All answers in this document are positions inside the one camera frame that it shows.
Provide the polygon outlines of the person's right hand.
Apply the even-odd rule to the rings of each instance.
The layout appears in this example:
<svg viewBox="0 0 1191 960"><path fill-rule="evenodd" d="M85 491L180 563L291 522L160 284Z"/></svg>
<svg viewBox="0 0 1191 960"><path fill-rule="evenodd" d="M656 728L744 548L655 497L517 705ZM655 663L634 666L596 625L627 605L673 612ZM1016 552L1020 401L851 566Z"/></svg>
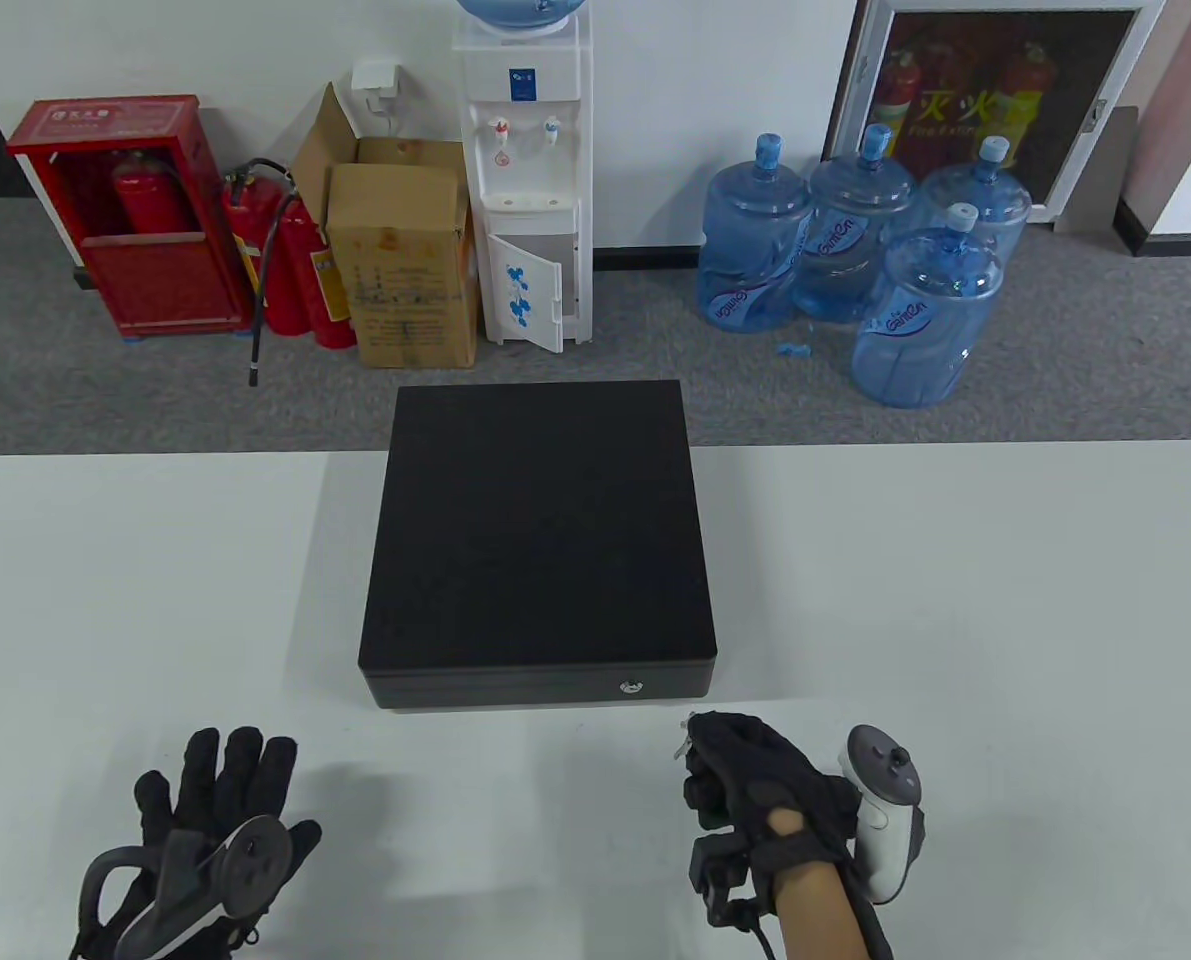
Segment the person's right hand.
<svg viewBox="0 0 1191 960"><path fill-rule="evenodd" d="M694 713L685 723L685 803L705 835L688 878L713 927L755 931L777 914L774 883L825 864L838 873L863 931L877 925L850 844L860 792L819 772L796 744L746 713Z"/></svg>

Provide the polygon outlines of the person's left hand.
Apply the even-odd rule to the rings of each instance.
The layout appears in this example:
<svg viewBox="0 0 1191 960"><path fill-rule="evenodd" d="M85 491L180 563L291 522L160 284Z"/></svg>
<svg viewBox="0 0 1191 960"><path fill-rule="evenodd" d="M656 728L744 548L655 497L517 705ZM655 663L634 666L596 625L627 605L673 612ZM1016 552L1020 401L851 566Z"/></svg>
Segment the person's left hand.
<svg viewBox="0 0 1191 960"><path fill-rule="evenodd" d="M102 852L80 884L83 959L230 959L320 844L316 819L283 824L298 746L239 727L185 744L176 787L160 771L135 783L138 844Z"/></svg>

